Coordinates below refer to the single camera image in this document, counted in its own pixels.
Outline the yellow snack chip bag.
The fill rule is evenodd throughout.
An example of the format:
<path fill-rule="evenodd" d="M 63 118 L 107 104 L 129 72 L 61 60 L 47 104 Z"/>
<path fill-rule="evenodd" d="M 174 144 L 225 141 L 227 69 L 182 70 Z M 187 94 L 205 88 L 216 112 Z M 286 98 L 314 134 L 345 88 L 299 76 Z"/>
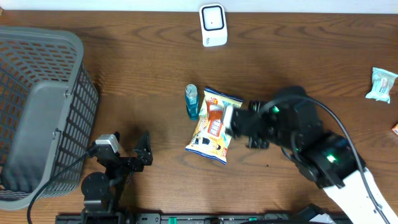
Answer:
<path fill-rule="evenodd" d="M 206 87 L 204 89 L 203 103 L 198 112 L 198 124 L 194 130 L 192 140 L 185 147 L 185 150 L 226 164 L 231 136 L 226 133 L 223 125 L 219 137 L 214 137 L 208 133 L 208 105 L 220 105 L 224 110 L 228 105 L 240 108 L 242 103 L 243 100 L 237 96 L 228 95 L 210 87 Z"/>

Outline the small orange white snack pack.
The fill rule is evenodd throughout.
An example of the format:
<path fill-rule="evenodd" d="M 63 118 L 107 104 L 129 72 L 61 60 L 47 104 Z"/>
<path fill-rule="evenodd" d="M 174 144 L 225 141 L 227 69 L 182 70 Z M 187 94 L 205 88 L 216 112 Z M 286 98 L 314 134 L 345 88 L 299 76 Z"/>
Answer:
<path fill-rule="evenodd" d="M 395 134 L 398 134 L 398 124 L 396 124 L 396 125 L 392 128 L 392 131 L 393 131 Z"/>

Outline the teal bottle with grey cap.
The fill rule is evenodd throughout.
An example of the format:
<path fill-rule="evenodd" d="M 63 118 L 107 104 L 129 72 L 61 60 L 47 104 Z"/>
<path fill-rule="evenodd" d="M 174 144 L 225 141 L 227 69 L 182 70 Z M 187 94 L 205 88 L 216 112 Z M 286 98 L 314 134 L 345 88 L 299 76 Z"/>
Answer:
<path fill-rule="evenodd" d="M 189 84 L 185 88 L 185 101 L 188 116 L 191 120 L 198 119 L 198 90 L 194 84 Z"/>

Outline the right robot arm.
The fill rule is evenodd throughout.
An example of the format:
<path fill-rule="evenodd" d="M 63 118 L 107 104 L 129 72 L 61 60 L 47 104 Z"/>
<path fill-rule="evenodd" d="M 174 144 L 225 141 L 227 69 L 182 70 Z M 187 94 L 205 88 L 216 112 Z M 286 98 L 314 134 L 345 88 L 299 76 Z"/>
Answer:
<path fill-rule="evenodd" d="M 246 110 L 227 106 L 221 120 L 233 138 L 247 136 L 250 148 L 279 146 L 352 223 L 397 223 L 343 123 L 301 86 L 283 88 L 270 101 L 250 101 Z"/>

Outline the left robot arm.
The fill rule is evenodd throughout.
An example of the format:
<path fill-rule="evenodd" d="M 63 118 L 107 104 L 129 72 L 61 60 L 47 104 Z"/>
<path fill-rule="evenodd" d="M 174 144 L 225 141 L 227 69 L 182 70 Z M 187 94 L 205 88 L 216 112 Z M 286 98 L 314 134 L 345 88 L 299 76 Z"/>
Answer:
<path fill-rule="evenodd" d="M 145 132 L 133 147 L 133 157 L 120 155 L 120 134 L 103 134 L 88 148 L 88 157 L 96 157 L 104 172 L 92 172 L 81 183 L 84 195 L 82 223 L 135 223 L 135 217 L 121 208 L 120 199 L 127 180 L 153 162 L 150 135 Z"/>

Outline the red orange snack bar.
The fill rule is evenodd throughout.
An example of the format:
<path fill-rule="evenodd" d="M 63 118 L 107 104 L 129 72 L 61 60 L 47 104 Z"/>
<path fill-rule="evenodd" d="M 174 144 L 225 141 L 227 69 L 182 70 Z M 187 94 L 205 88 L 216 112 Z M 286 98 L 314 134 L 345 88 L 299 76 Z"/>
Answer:
<path fill-rule="evenodd" d="M 209 104 L 208 105 L 208 133 L 214 137 L 219 137 L 222 128 L 222 115 L 223 107 L 220 105 Z"/>

